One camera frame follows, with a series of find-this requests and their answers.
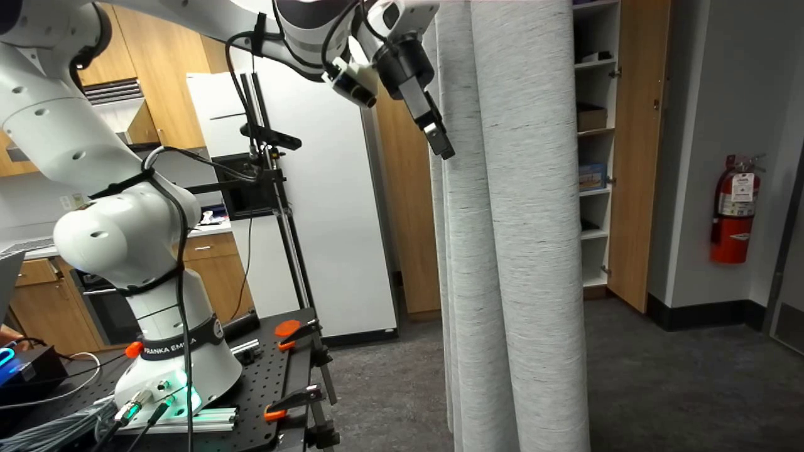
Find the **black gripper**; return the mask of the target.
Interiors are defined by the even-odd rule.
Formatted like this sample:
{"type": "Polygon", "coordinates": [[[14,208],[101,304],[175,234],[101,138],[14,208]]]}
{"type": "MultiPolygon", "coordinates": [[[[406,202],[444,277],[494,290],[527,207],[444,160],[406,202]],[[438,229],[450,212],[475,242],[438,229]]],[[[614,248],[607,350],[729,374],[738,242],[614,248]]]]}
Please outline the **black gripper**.
{"type": "Polygon", "coordinates": [[[425,133],[434,155],[452,159],[452,140],[431,96],[428,93],[434,71],[423,42],[418,37],[405,37],[382,46],[374,52],[374,71],[395,101],[405,101],[409,93],[418,93],[415,124],[425,133]]]}

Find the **person bare hand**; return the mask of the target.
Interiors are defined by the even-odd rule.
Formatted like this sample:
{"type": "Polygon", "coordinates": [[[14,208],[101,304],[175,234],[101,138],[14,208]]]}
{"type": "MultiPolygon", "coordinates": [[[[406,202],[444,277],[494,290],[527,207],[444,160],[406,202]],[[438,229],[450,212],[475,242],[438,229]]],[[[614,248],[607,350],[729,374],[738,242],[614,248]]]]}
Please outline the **person bare hand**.
{"type": "Polygon", "coordinates": [[[0,347],[9,345],[9,342],[19,342],[24,334],[19,334],[13,327],[0,325],[0,347]]]}

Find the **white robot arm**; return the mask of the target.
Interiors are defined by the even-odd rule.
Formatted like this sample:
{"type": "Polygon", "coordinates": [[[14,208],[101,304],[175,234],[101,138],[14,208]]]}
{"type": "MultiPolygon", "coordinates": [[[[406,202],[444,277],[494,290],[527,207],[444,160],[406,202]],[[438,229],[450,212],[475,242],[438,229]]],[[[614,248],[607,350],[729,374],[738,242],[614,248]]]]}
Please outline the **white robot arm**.
{"type": "Polygon", "coordinates": [[[44,178],[90,202],[58,218],[56,248],[75,270],[110,282],[144,334],[144,353],[114,400],[170,394],[196,413],[242,380],[242,365],[202,277],[181,262],[202,217],[196,196],[135,155],[77,89],[75,71],[110,41],[105,5],[278,60],[362,106],[374,101],[362,81],[367,67],[406,106],[429,145],[450,155],[423,51],[441,0],[0,0],[0,125],[44,178]]]}

